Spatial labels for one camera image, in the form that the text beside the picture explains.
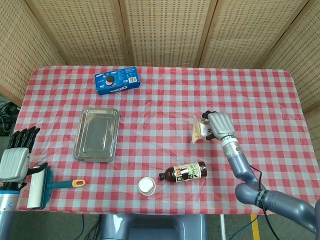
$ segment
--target teal handle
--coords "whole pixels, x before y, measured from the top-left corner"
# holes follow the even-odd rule
[[[53,182],[46,185],[47,188],[50,189],[63,189],[63,188],[72,188],[72,180],[69,181],[59,181]]]

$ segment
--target woven screen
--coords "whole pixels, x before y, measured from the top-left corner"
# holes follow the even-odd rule
[[[303,0],[218,1],[200,67],[254,68]]]
[[[320,0],[315,1],[275,49],[263,67],[291,73],[302,109],[320,103]]]
[[[135,65],[195,66],[210,0],[124,2]]]
[[[64,62],[19,1],[0,1],[0,93],[21,105],[32,73]]]
[[[306,116],[305,120],[310,132],[316,159],[320,163],[320,112],[312,116]]]
[[[111,0],[27,0],[69,65],[126,65]]]

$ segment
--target bottle label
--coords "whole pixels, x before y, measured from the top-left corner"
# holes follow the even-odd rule
[[[191,179],[201,178],[201,170],[199,163],[183,164],[179,166],[174,166],[175,181],[182,182]]]

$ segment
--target bottle cap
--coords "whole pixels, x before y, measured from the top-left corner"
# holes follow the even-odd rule
[[[139,181],[138,188],[142,195],[150,196],[155,193],[156,183],[151,177],[144,177]]]
[[[165,174],[164,173],[159,173],[159,179],[161,181],[165,180]]]

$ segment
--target snack package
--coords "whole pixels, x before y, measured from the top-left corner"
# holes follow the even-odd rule
[[[205,139],[206,136],[210,135],[211,133],[212,130],[208,120],[202,120],[194,117],[191,140],[192,144],[199,139]]]

